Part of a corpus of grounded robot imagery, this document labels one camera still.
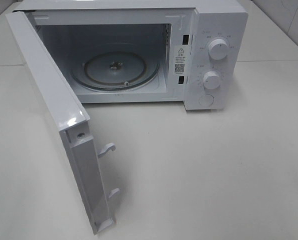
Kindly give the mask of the upper white power knob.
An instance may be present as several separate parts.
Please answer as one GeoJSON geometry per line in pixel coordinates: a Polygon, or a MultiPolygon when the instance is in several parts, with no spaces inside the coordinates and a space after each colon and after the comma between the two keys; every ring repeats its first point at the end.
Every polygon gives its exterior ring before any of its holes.
{"type": "Polygon", "coordinates": [[[224,59],[229,52],[229,43],[222,37],[212,39],[207,46],[209,56],[213,60],[224,59]]]}

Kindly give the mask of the white microwave oven body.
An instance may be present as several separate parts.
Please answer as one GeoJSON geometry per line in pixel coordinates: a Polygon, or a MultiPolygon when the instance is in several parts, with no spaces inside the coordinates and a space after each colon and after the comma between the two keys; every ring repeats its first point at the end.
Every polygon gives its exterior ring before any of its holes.
{"type": "Polygon", "coordinates": [[[188,111],[222,109],[227,100],[248,13],[235,0],[24,0],[13,12],[24,12],[81,103],[182,102],[188,111]],[[208,43],[229,43],[228,55],[211,59],[208,43]],[[109,43],[147,46],[160,63],[146,84],[121,91],[87,88],[71,75],[74,53],[109,43]],[[173,73],[177,45],[189,46],[186,73],[173,73]],[[221,85],[204,88],[202,78],[215,71],[221,85]],[[214,97],[210,107],[202,95],[214,97]]]}

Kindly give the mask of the warning label with QR code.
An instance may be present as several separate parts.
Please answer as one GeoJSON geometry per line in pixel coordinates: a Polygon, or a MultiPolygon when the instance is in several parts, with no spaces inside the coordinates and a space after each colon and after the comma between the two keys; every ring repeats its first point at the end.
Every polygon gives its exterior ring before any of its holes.
{"type": "Polygon", "coordinates": [[[189,56],[188,45],[176,45],[173,53],[173,73],[176,75],[185,74],[189,56]]]}

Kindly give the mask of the glass microwave turntable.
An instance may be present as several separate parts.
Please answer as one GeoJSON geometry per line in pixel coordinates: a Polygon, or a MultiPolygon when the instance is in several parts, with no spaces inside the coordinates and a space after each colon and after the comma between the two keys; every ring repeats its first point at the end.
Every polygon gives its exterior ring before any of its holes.
{"type": "Polygon", "coordinates": [[[102,92],[142,86],[156,76],[160,67],[157,55],[149,47],[131,43],[100,44],[79,50],[71,59],[73,79],[102,92]]]}

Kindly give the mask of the round door release button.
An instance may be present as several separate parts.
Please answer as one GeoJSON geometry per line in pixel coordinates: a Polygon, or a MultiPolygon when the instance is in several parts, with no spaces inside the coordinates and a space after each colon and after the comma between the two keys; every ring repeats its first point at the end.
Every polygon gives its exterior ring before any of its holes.
{"type": "Polygon", "coordinates": [[[214,97],[210,94],[202,95],[199,99],[199,104],[204,107],[210,107],[214,102],[214,97]]]}

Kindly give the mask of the white timer knob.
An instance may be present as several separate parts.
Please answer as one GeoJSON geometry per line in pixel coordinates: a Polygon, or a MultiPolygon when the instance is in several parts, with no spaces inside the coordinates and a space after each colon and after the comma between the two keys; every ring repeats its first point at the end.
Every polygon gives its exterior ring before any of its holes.
{"type": "Polygon", "coordinates": [[[203,78],[204,88],[214,90],[221,85],[221,77],[216,71],[208,71],[204,74],[203,78]]]}

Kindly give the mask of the white microwave door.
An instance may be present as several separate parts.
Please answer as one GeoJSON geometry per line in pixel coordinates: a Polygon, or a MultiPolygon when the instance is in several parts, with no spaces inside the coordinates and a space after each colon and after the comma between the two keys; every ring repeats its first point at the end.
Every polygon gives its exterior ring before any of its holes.
{"type": "Polygon", "coordinates": [[[6,19],[60,135],[91,228],[97,234],[114,224],[108,202],[120,190],[106,194],[99,158],[115,150],[115,145],[109,143],[97,152],[88,125],[90,117],[38,36],[33,18],[17,11],[6,19]]]}

